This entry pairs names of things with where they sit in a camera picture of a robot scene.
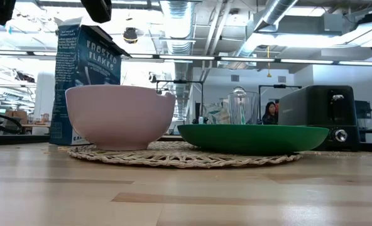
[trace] green plate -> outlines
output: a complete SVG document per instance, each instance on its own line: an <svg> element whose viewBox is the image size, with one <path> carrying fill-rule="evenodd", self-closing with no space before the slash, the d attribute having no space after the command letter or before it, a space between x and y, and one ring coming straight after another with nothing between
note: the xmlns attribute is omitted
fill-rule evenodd
<svg viewBox="0 0 372 226"><path fill-rule="evenodd" d="M208 151L273 156L308 151L319 146L329 130L306 126L182 125L182 137Z"/></svg>

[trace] dark hair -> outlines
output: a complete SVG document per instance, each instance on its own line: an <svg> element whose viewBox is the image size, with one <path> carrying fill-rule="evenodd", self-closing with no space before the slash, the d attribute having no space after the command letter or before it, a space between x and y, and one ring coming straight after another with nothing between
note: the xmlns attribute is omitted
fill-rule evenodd
<svg viewBox="0 0 372 226"><path fill-rule="evenodd" d="M274 107L276 107L275 103L272 102L272 101L269 102L269 103L267 103L267 105L266 105L266 112L264 113L265 116L270 115L270 106L271 106L271 105L274 105Z"/></svg>

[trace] woven placemat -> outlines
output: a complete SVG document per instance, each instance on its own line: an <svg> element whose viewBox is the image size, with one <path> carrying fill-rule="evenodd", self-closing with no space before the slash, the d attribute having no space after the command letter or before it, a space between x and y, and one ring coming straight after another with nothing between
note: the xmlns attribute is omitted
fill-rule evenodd
<svg viewBox="0 0 372 226"><path fill-rule="evenodd" d="M238 156L203 152L181 141L153 142L147 150L102 151L95 145L76 146L67 149L75 158L102 161L111 164L158 166L175 168L242 168L267 166L296 161L300 154L284 156Z"/></svg>

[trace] person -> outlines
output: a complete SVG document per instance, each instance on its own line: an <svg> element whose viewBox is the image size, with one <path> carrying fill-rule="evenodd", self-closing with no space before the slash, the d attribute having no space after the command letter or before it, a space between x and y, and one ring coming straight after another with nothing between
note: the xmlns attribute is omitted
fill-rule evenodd
<svg viewBox="0 0 372 226"><path fill-rule="evenodd" d="M277 125L278 124L278 114L276 112L276 107L274 102L269 102L266 105L266 112L263 115L264 125Z"/></svg>

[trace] toaster knob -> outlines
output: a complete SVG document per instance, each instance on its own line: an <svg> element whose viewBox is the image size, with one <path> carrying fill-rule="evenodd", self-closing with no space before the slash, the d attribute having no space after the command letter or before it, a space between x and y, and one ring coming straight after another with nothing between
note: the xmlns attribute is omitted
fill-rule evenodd
<svg viewBox="0 0 372 226"><path fill-rule="evenodd" d="M339 129L334 133L334 137L339 142L345 142L348 138L348 134L344 129Z"/></svg>

